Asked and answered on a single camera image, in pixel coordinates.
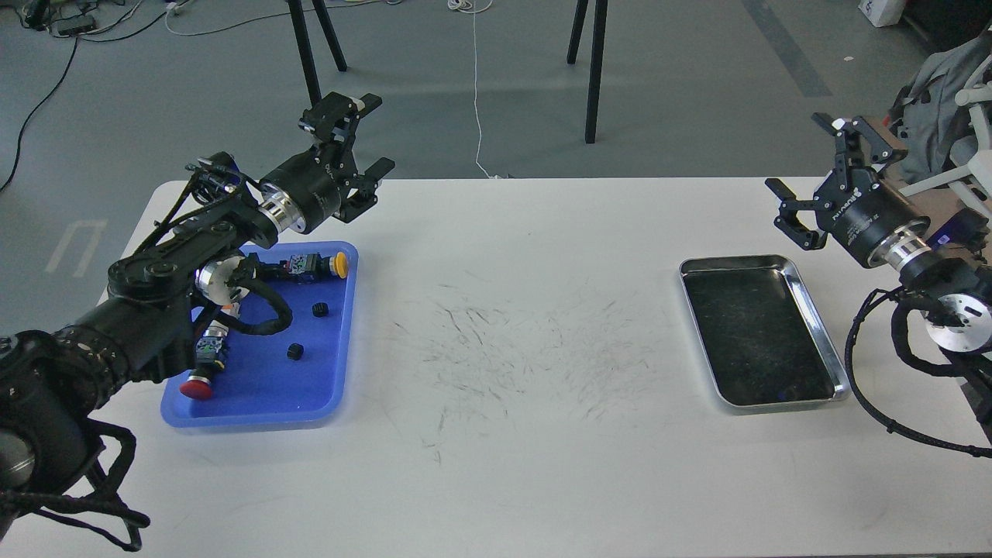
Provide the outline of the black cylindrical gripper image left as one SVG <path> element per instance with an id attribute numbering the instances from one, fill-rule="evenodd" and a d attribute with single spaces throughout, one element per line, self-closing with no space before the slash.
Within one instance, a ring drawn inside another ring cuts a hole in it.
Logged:
<path id="1" fill-rule="evenodd" d="M 311 135 L 312 148 L 332 144 L 351 148 L 360 120 L 382 102 L 374 93 L 351 98 L 330 92 L 302 111 L 300 128 Z M 329 218 L 351 223 L 377 204 L 377 188 L 393 170 L 394 161 L 386 157 L 358 174 L 350 154 L 325 153 L 322 158 L 312 151 L 297 154 L 262 177 L 260 209 L 280 232 L 293 229 L 308 234 Z"/>

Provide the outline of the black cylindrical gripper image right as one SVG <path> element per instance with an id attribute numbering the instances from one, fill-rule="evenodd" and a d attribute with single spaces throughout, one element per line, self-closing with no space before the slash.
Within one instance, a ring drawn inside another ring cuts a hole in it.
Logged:
<path id="1" fill-rule="evenodd" d="M 876 172 L 906 158 L 907 146 L 879 118 L 814 112 L 811 119 L 834 138 L 834 170 L 814 200 L 798 200 L 782 180 L 766 179 L 765 186 L 779 198 L 773 224 L 802 250 L 822 250 L 827 232 L 862 267 L 903 269 L 927 250 L 922 237 L 931 219 Z M 803 211 L 816 213 L 820 230 L 801 222 Z"/>

